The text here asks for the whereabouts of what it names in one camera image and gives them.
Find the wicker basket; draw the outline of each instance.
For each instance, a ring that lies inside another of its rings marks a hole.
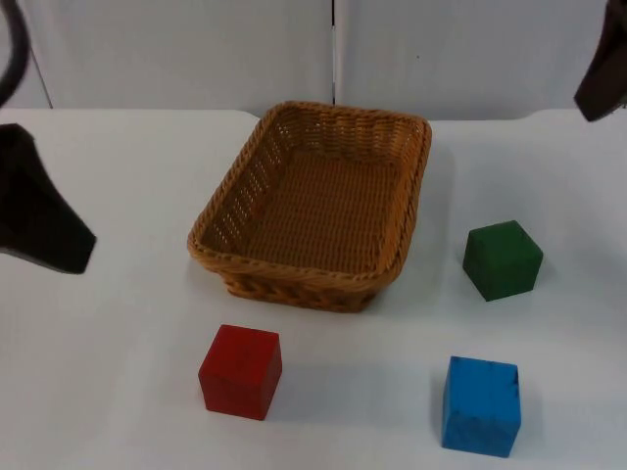
[[[360,311],[401,272],[430,145],[420,117],[276,106],[194,223],[189,252],[235,296]]]

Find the red cube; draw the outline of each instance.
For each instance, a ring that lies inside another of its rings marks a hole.
[[[198,371],[205,406],[263,420],[281,370],[278,334],[222,325]]]

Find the wooden block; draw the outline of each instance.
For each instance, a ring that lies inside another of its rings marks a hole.
[[[222,325],[198,377],[210,411],[265,419],[281,376],[277,333]]]
[[[518,367],[451,357],[442,419],[443,447],[509,457],[521,423]]]
[[[463,270],[486,301],[531,291],[542,263],[542,250],[518,222],[471,230]]]

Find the white wall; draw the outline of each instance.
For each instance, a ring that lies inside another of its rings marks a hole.
[[[7,24],[0,18],[0,69],[9,63],[11,57],[11,40]],[[20,88],[11,100],[5,105],[6,108],[49,108],[43,83],[33,61],[30,61],[26,77]]]
[[[24,0],[54,107],[331,99],[330,0]]]
[[[574,107],[605,0],[336,0],[338,103],[428,118]]]

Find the basket rim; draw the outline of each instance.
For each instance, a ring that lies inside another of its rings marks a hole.
[[[260,276],[265,279],[290,281],[295,283],[305,283],[320,289],[333,289],[350,292],[362,292],[367,290],[378,290],[390,284],[401,272],[409,251],[410,240],[404,243],[403,236],[407,232],[408,223],[412,223],[412,214],[417,208],[411,204],[411,195],[408,198],[407,209],[403,223],[398,229],[397,249],[390,261],[378,269],[360,273],[348,273],[341,271],[330,271],[316,267],[299,267],[289,264],[270,262],[258,258],[249,258],[233,253],[226,253],[211,249],[201,242],[209,224],[213,221],[217,210],[221,207],[226,195],[229,193],[237,178],[243,171],[246,164],[253,158],[257,147],[260,145],[265,131],[275,122],[279,115],[288,109],[306,108],[318,109],[333,114],[360,114],[366,118],[393,117],[396,119],[409,120],[419,124],[423,131],[422,149],[416,156],[418,167],[421,161],[428,158],[431,145],[432,130],[429,122],[423,117],[413,116],[403,113],[396,113],[383,110],[365,110],[348,106],[335,106],[323,103],[287,101],[271,108],[257,123],[255,130],[244,144],[232,167],[210,198],[207,205],[199,214],[187,238],[187,247],[193,259],[203,264],[206,268],[219,274]],[[417,171],[412,175],[410,181],[418,179],[420,185],[421,174]]]

